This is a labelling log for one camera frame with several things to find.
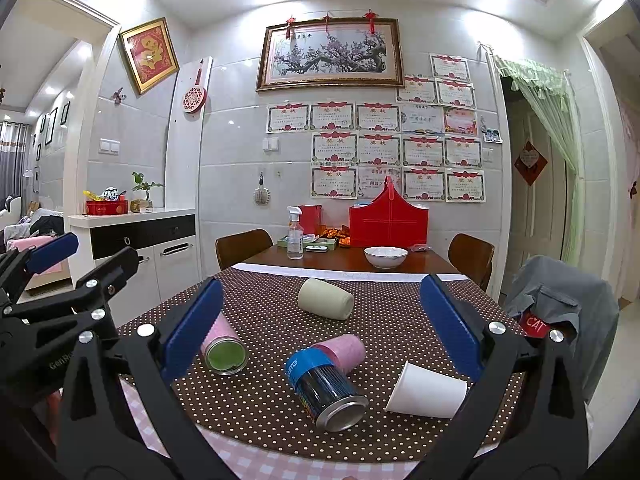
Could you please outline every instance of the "green curtain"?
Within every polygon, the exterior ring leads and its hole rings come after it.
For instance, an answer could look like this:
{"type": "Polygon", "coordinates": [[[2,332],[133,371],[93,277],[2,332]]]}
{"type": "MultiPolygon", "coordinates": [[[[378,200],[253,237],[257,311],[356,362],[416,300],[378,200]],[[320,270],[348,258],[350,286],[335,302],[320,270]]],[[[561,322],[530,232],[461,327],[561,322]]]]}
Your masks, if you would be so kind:
{"type": "Polygon", "coordinates": [[[564,74],[535,61],[510,61],[494,54],[502,77],[511,77],[514,91],[520,90],[561,153],[575,177],[569,235],[565,237],[562,260],[574,267],[580,259],[584,231],[584,175],[580,164],[580,135],[577,107],[571,85],[564,74]]]}

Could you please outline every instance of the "dining table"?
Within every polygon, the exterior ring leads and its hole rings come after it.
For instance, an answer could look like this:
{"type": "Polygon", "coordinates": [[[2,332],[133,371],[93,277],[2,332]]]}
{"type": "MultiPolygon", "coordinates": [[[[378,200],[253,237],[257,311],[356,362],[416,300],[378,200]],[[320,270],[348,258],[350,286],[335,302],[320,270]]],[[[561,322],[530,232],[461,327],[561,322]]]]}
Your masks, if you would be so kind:
{"type": "MultiPolygon", "coordinates": [[[[486,319],[519,327],[474,282],[428,250],[410,252],[395,269],[377,269],[362,248],[305,251],[288,258],[270,247],[214,277],[223,284],[223,312],[250,349],[249,364],[234,376],[217,376],[198,355],[187,376],[172,387],[211,447],[242,480],[401,480],[433,449],[447,420],[384,410],[404,362],[462,380],[448,359],[420,305],[423,277],[436,273],[454,297],[475,306],[486,319]],[[307,278],[327,280],[354,294],[356,308],[346,321],[302,312],[297,291],[307,278]],[[356,333],[366,360],[350,380],[370,400],[367,420],[339,434],[316,430],[283,374],[287,356],[313,342],[356,333]]],[[[133,334],[141,323],[156,323],[172,306],[189,301],[198,284],[123,325],[133,334]]],[[[518,399],[515,374],[503,406],[479,453],[499,444],[518,399]]],[[[147,447],[166,455],[132,380],[122,381],[134,420],[147,447]]]]}

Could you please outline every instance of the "gray jacket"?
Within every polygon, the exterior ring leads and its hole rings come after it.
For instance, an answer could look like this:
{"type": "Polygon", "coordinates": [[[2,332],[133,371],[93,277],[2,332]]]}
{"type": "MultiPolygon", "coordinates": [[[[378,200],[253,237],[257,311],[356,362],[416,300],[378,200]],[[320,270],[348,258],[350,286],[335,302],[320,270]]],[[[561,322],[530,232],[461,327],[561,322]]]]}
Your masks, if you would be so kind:
{"type": "Polygon", "coordinates": [[[567,321],[575,328],[574,362],[589,402],[618,326],[620,309],[609,283],[548,256],[534,256],[518,272],[504,303],[512,317],[528,308],[547,324],[567,321]]]}

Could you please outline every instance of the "spray bottle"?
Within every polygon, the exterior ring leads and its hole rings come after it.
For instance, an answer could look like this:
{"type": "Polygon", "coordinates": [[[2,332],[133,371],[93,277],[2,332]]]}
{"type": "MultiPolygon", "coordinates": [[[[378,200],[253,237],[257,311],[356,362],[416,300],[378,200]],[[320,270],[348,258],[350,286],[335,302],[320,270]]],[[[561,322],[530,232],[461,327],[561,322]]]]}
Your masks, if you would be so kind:
{"type": "Polygon", "coordinates": [[[289,211],[289,235],[287,236],[287,256],[291,260],[299,260],[304,256],[304,247],[302,244],[302,238],[305,235],[305,230],[300,225],[300,211],[299,207],[290,206],[287,207],[289,211]]]}

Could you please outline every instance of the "polka dot placemat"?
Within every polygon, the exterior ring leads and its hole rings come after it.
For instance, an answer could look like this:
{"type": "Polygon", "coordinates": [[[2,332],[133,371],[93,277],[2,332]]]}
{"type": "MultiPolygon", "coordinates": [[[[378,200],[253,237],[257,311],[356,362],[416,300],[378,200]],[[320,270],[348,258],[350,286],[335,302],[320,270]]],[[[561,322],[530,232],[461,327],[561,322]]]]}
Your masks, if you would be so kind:
{"type": "MultiPolygon", "coordinates": [[[[448,420],[385,412],[405,361],[465,380],[447,357],[418,298],[419,283],[331,282],[355,297],[345,321],[325,319],[297,307],[305,278],[227,269],[217,275],[225,292],[224,313],[250,350],[246,368],[217,376],[198,355],[174,390],[194,422],[261,448],[324,460],[391,462],[419,460],[446,430],[448,420]],[[283,372],[293,352],[341,334],[354,333],[367,357],[350,375],[369,399],[366,416],[341,433],[316,430],[283,372]]],[[[520,328],[472,281],[448,282],[452,294],[475,305],[486,320],[520,328]]],[[[172,306],[196,291],[188,288],[120,328],[134,333],[157,323],[172,306]]],[[[514,375],[486,444],[500,440],[517,400],[521,377],[514,375]]]]}

